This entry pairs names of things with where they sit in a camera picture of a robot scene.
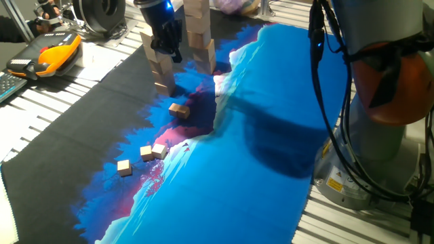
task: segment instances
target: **cable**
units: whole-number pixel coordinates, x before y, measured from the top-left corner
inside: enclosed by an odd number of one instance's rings
[[[344,168],[346,169],[347,173],[350,175],[351,179],[364,191],[370,193],[371,195],[374,195],[375,197],[378,197],[379,199],[384,199],[387,201],[402,201],[402,202],[408,202],[408,199],[414,200],[414,199],[418,199],[421,196],[421,192],[425,189],[429,178],[431,177],[431,160],[426,160],[425,161],[425,171],[426,173],[424,174],[423,170],[422,170],[422,165],[419,164],[420,166],[420,177],[419,177],[419,181],[418,181],[418,186],[416,188],[416,190],[414,192],[412,192],[411,194],[397,194],[396,192],[392,192],[390,190],[384,189],[383,187],[379,186],[375,181],[373,181],[365,172],[364,168],[359,164],[357,157],[354,155],[354,152],[352,151],[352,147],[351,147],[351,141],[350,141],[350,136],[349,136],[349,108],[350,108],[350,99],[351,99],[351,83],[352,83],[352,74],[351,74],[351,66],[348,62],[348,51],[343,43],[342,37],[340,36],[340,32],[338,32],[339,30],[339,26],[338,23],[334,17],[334,14],[332,12],[332,10],[330,9],[330,6],[328,5],[328,3],[324,0],[318,0],[318,2],[315,0],[313,3],[312,8],[314,7],[318,7],[317,4],[322,4],[324,6],[324,10],[327,14],[329,23],[330,23],[330,27],[332,28],[332,32],[335,35],[336,40],[339,42],[340,44],[340,48],[337,51],[342,51],[344,54],[344,59],[345,59],[345,64],[347,66],[347,88],[345,91],[345,96],[344,96],[344,101],[342,103],[342,110],[341,110],[341,117],[344,119],[343,123],[341,123],[341,133],[342,133],[342,139],[344,139],[344,141],[346,141],[347,145],[348,145],[348,149],[349,152],[352,154],[353,156],[353,162],[355,164],[355,167],[358,169],[357,171],[354,170],[354,168],[352,167],[352,165],[350,163],[348,163],[348,161],[345,159],[345,157],[343,156],[342,152],[339,149],[338,143],[334,137],[334,134],[332,132],[332,129],[330,127],[330,124],[328,123],[328,119],[325,113],[325,109],[324,109],[324,105],[323,105],[323,98],[322,98],[322,93],[321,93],[321,86],[319,84],[319,76],[317,73],[317,69],[318,69],[318,64],[319,61],[321,60],[321,57],[317,58],[317,56],[315,55],[315,46],[311,45],[311,70],[312,70],[312,79],[313,79],[313,85],[314,85],[314,90],[315,90],[315,95],[317,96],[317,100],[318,100],[318,104],[320,106],[321,109],[321,113],[323,116],[323,119],[325,121],[325,125],[327,127],[328,133],[329,133],[329,137],[330,140],[332,141],[332,144],[335,148],[336,154],[338,155],[338,158],[340,159],[340,161],[342,162],[342,165],[344,166]],[[315,11],[312,9],[311,10],[311,15],[314,14]],[[321,18],[322,17],[322,22],[323,22],[323,14],[322,11],[320,14],[318,14],[318,11],[316,9],[316,13],[318,16],[316,16],[316,18]],[[312,32],[312,26],[309,25],[309,32]],[[429,152],[427,151],[426,153],[427,155],[427,159],[429,159]],[[372,188],[374,188],[375,190],[377,190],[378,192],[381,192],[383,195],[379,195],[376,192],[372,192],[371,190],[368,190],[363,184],[361,184],[356,178],[355,176],[352,174],[352,172],[354,172],[354,174],[356,176],[358,176],[359,178],[361,178],[363,181],[365,181],[367,184],[371,185]]]

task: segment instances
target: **black device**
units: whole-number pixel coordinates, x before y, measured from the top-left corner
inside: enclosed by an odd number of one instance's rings
[[[27,80],[0,72],[0,102],[11,96],[27,83]]]
[[[182,41],[182,21],[175,20],[175,11],[168,0],[134,0],[154,34],[151,48],[162,54],[175,54],[174,62],[181,62],[179,43]]]
[[[73,0],[74,12],[87,27],[109,36],[120,23],[125,22],[125,1],[119,0]]]
[[[39,35],[24,50],[7,62],[7,71],[18,77],[63,75],[81,57],[81,37],[71,31]]]

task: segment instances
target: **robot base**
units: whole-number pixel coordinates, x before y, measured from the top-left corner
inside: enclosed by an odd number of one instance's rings
[[[418,175],[420,145],[402,139],[405,127],[387,127],[369,120],[357,96],[351,103],[349,121],[353,152],[369,177],[387,190],[404,194]],[[340,128],[334,136],[344,157],[352,162]],[[318,150],[313,177],[318,190],[342,207],[363,210],[393,205],[368,194],[352,181],[330,140]],[[372,190],[363,180],[356,180]]]

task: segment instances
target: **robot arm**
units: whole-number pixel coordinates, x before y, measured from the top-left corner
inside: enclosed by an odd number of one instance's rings
[[[172,56],[174,62],[181,62],[179,43],[182,39],[181,20],[175,20],[170,0],[134,0],[146,22],[152,27],[154,39],[151,48]]]
[[[418,184],[411,192],[406,187],[412,175],[389,177],[381,175],[379,169],[400,167],[396,163],[399,160],[394,160],[398,157],[398,152],[401,152],[405,125],[432,114],[434,68],[428,64],[432,64],[434,59],[434,39],[423,29],[422,0],[333,0],[333,6],[337,19],[326,0],[314,0],[309,25],[313,85],[334,148],[327,159],[318,156],[315,174],[322,179],[325,175],[321,175],[321,171],[329,169],[329,165],[323,166],[334,162],[337,167],[345,169],[362,191],[375,195],[377,199],[415,201],[426,194],[424,190],[431,176],[428,154],[425,167],[421,166],[422,163],[418,164]],[[341,112],[343,122],[340,131],[335,134],[324,112],[317,73],[325,39],[322,8],[339,43],[338,51],[343,53],[348,72]],[[350,113],[352,79],[358,96],[355,98],[356,103],[353,101],[351,104],[351,108],[355,109]],[[377,151],[378,147],[387,149],[387,152]],[[391,187],[396,183],[402,187]],[[342,195],[326,192],[328,188],[325,186],[323,189],[325,195],[345,207],[363,209],[371,204],[370,200],[362,203],[351,197],[344,202]]]

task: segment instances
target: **white paper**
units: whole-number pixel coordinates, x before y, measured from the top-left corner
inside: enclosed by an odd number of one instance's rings
[[[18,232],[12,208],[6,194],[5,185],[0,172],[0,243],[12,244],[18,241]]]
[[[25,110],[11,106],[0,108],[0,162],[4,160],[10,150],[21,139],[31,123],[36,119]]]
[[[113,70],[120,60],[94,60],[94,63],[85,68],[74,66],[65,75],[89,81],[101,81],[111,70]]]

